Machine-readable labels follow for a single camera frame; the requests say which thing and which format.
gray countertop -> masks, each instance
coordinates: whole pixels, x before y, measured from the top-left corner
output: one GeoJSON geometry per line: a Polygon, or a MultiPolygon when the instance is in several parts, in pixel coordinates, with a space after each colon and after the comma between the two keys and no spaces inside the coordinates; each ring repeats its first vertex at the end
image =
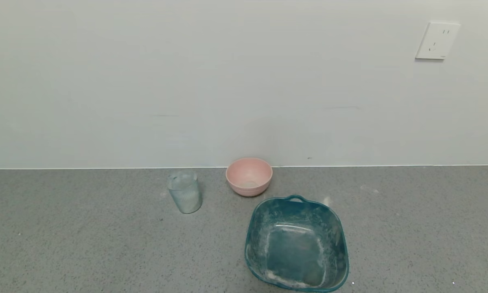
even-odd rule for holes
{"type": "Polygon", "coordinates": [[[0,292],[288,292],[251,274],[244,241],[259,202],[294,193],[342,221],[339,292],[488,292],[488,166],[276,168],[255,198],[224,171],[197,170],[190,215],[169,169],[0,171],[0,292]]]}

electrical outlet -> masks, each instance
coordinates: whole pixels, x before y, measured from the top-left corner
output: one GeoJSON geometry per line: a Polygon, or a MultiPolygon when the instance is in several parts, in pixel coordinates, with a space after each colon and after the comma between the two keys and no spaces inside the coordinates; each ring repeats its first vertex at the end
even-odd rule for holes
{"type": "Polygon", "coordinates": [[[417,51],[417,59],[445,59],[454,43],[460,24],[430,22],[417,51]]]}

white wall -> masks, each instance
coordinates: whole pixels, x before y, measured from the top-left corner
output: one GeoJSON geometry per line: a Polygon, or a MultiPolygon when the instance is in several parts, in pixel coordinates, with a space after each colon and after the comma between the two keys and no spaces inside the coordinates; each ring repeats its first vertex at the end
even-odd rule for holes
{"type": "Polygon", "coordinates": [[[0,168],[241,156],[488,164],[488,0],[0,0],[0,168]]]}

clear plastic cup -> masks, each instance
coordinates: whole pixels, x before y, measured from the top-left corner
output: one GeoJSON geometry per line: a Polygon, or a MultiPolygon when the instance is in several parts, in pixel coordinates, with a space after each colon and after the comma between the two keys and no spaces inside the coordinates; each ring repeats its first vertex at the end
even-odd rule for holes
{"type": "Polygon", "coordinates": [[[196,212],[202,204],[197,174],[192,170],[177,171],[168,176],[168,190],[183,214],[196,212]]]}

bowl rim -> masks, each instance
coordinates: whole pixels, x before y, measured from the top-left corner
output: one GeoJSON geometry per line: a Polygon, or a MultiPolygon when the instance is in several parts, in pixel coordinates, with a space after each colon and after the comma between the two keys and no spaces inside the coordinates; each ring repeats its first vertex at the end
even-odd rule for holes
{"type": "Polygon", "coordinates": [[[249,221],[249,226],[247,227],[247,234],[246,234],[245,244],[244,244],[244,260],[245,260],[245,263],[246,263],[247,268],[251,271],[251,273],[257,279],[261,280],[262,282],[266,282],[268,284],[271,284],[271,285],[274,285],[274,286],[277,286],[277,287],[280,287],[280,288],[283,288],[283,289],[288,289],[288,290],[293,290],[293,291],[301,291],[301,292],[311,292],[311,293],[314,293],[314,292],[316,292],[316,293],[329,293],[329,292],[333,292],[333,291],[338,290],[347,281],[347,277],[348,277],[349,270],[350,270],[350,263],[349,263],[349,259],[348,259],[347,242],[346,242],[346,239],[345,239],[345,232],[343,232],[343,224],[341,223],[340,218],[338,217],[338,215],[336,215],[336,213],[329,206],[326,206],[326,205],[324,205],[321,202],[307,200],[304,197],[302,197],[301,195],[289,195],[288,197],[285,197],[285,198],[272,197],[272,198],[268,198],[268,199],[262,200],[262,202],[260,202],[259,204],[257,204],[257,206],[255,207],[255,209],[253,210],[253,213],[251,215],[251,219],[249,221]],[[251,263],[249,262],[249,257],[247,256],[247,245],[249,243],[249,238],[251,237],[251,224],[253,224],[253,220],[255,219],[255,212],[258,210],[259,206],[261,206],[265,202],[268,202],[268,201],[271,201],[271,200],[287,200],[287,201],[290,201],[291,199],[298,199],[298,200],[301,200],[303,203],[317,204],[319,206],[326,207],[327,209],[329,209],[329,211],[331,211],[331,213],[333,213],[333,215],[336,217],[338,223],[341,226],[341,238],[343,239],[343,247],[344,247],[345,253],[346,253],[346,258],[345,258],[345,261],[346,261],[346,272],[343,275],[343,279],[341,280],[341,282],[338,283],[337,285],[331,287],[331,288],[311,288],[311,287],[309,287],[309,288],[293,288],[293,287],[289,287],[289,286],[283,285],[283,284],[278,283],[278,282],[270,282],[268,280],[265,280],[264,278],[262,278],[262,276],[258,275],[251,268],[251,263]]]}
{"type": "Polygon", "coordinates": [[[238,160],[233,161],[233,163],[231,163],[231,164],[230,164],[230,165],[229,165],[229,166],[228,166],[228,167],[225,169],[225,179],[226,179],[226,180],[227,180],[229,183],[231,183],[231,184],[235,185],[235,186],[236,186],[236,187],[238,187],[238,188],[244,189],[244,190],[250,190],[250,189],[253,189],[253,188],[257,188],[257,187],[261,187],[261,186],[263,186],[263,185],[266,185],[268,182],[270,182],[270,181],[271,181],[271,179],[272,179],[272,178],[273,178],[273,167],[271,167],[271,165],[270,165],[270,164],[269,164],[269,163],[268,163],[266,160],[263,160],[263,159],[258,158],[258,157],[242,157],[242,158],[239,158],[238,160]],[[266,181],[264,184],[259,185],[259,186],[255,186],[255,187],[242,187],[242,186],[240,186],[240,185],[238,185],[238,184],[233,183],[231,180],[229,180],[229,177],[228,177],[228,170],[229,170],[229,168],[230,168],[230,167],[231,167],[233,164],[235,164],[236,162],[238,162],[238,161],[242,161],[242,160],[248,160],[248,159],[253,159],[253,160],[262,161],[262,162],[264,162],[264,163],[266,163],[266,164],[268,165],[269,169],[271,170],[271,175],[269,175],[269,178],[267,179],[267,181],[266,181]]]}

